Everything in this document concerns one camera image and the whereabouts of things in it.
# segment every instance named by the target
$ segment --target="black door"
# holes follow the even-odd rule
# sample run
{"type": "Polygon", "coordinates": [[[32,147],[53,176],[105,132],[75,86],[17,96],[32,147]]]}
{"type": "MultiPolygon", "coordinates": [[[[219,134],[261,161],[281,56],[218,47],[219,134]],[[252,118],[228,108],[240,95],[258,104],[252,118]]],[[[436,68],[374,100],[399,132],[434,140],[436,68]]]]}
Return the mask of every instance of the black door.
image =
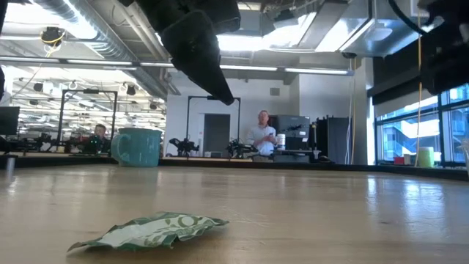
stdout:
{"type": "Polygon", "coordinates": [[[204,152],[220,152],[228,157],[225,148],[229,143],[229,114],[205,114],[204,152]]]}

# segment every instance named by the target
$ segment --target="glass window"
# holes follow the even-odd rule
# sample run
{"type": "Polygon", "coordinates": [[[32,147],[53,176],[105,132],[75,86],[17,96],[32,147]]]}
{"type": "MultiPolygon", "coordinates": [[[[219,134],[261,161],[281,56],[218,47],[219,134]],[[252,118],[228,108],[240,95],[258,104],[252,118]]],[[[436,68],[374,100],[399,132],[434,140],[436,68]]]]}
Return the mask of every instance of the glass window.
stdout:
{"type": "Polygon", "coordinates": [[[443,105],[469,100],[469,84],[450,89],[442,94],[443,105]]]}
{"type": "Polygon", "coordinates": [[[445,135],[445,150],[451,154],[451,161],[465,162],[461,142],[469,138],[469,108],[443,112],[443,120],[446,121],[443,127],[448,131],[448,135],[445,135]]]}
{"type": "MultiPolygon", "coordinates": [[[[421,116],[420,147],[433,147],[435,161],[441,161],[440,120],[437,114],[421,116]]],[[[382,157],[384,161],[392,161],[394,157],[417,153],[417,117],[381,125],[382,157]]]]}
{"type": "MultiPolygon", "coordinates": [[[[436,109],[437,107],[438,107],[438,96],[433,96],[431,98],[427,98],[420,102],[421,111],[427,110],[427,109],[436,109]]],[[[379,117],[378,120],[386,120],[386,119],[393,118],[393,117],[399,117],[404,114],[417,113],[417,112],[418,112],[418,102],[413,103],[409,106],[405,106],[404,108],[393,111],[389,114],[385,114],[379,117]]]]}

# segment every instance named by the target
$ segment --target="green and white wrapper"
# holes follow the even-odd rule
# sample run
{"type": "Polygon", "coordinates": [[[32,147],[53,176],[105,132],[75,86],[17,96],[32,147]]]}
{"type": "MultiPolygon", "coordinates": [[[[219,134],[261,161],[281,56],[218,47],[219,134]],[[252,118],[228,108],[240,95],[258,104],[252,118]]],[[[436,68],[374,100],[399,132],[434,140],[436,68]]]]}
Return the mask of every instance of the green and white wrapper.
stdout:
{"type": "Polygon", "coordinates": [[[135,251],[157,246],[171,247],[175,240],[186,241],[205,230],[228,224],[228,221],[187,213],[159,212],[150,217],[129,221],[112,227],[104,236],[87,242],[77,242],[68,251],[82,246],[112,246],[118,250],[135,251]]]}

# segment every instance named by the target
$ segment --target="teal mug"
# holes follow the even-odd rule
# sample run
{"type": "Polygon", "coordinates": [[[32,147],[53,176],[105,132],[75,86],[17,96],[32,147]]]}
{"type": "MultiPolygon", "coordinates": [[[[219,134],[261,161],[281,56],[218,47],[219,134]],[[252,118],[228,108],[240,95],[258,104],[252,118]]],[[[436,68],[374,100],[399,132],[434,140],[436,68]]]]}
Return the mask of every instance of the teal mug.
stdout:
{"type": "Polygon", "coordinates": [[[121,128],[111,143],[112,158],[121,166],[155,167],[160,159],[161,131],[121,128]]]}

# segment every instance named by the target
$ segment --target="red object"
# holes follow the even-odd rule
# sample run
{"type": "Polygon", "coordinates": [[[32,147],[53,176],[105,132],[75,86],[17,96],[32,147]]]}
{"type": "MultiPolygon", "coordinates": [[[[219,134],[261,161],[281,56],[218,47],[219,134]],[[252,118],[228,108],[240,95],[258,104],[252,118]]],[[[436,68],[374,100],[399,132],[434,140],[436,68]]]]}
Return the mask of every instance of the red object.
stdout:
{"type": "Polygon", "coordinates": [[[394,157],[394,165],[404,165],[403,157],[394,157]]]}

